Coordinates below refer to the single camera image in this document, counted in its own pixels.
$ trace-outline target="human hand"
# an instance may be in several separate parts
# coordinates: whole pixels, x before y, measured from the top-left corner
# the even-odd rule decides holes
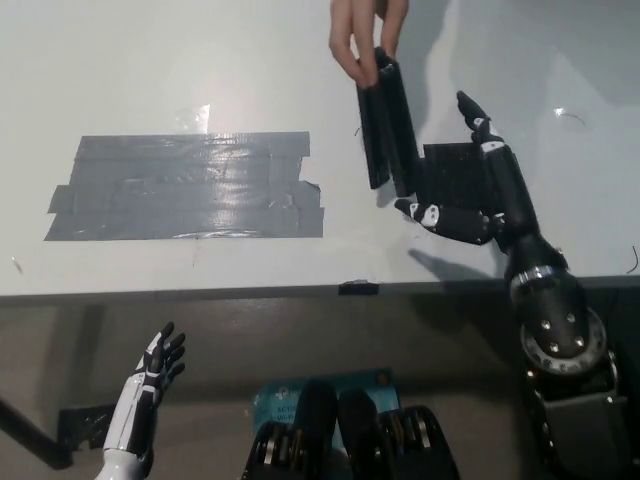
[[[409,10],[409,0],[331,0],[329,48],[343,70],[363,88],[378,82],[374,54],[373,27],[376,14],[382,18],[380,45],[395,58],[402,24]],[[351,51],[355,37],[360,62]]]

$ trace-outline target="duct tape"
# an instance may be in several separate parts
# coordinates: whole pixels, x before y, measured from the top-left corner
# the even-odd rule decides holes
[[[46,240],[322,237],[324,209],[272,207],[210,212],[57,214]]]
[[[83,137],[46,240],[319,237],[308,132]]]
[[[82,137],[76,162],[169,159],[208,162],[220,157],[310,155],[309,132]]]
[[[320,208],[320,190],[307,182],[211,182],[171,184],[126,182],[107,186],[59,185],[49,213],[176,212],[294,206]]]

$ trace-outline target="robotic hand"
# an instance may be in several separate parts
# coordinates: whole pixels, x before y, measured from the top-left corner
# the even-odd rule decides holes
[[[495,240],[507,255],[505,283],[525,353],[525,404],[549,470],[560,479],[638,478],[637,417],[605,326],[564,256],[542,236],[509,145],[463,92],[458,108],[472,130],[489,201],[461,210],[418,192],[418,203],[401,199],[396,208],[443,237]]]
[[[184,371],[176,363],[185,352],[185,335],[173,340],[169,323],[151,341],[127,379],[104,443],[104,466],[97,480],[142,480],[153,466],[157,410],[173,379]]]

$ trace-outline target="tabletop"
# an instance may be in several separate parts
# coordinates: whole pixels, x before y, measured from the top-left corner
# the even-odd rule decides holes
[[[411,2],[398,60],[419,144],[467,141],[455,92],[518,154],[544,236],[587,283],[640,283],[640,4]],[[209,298],[475,285],[491,246],[430,235],[368,188],[353,82],[318,0],[0,5],[0,298]],[[82,137],[308,132],[320,238],[44,241]]]

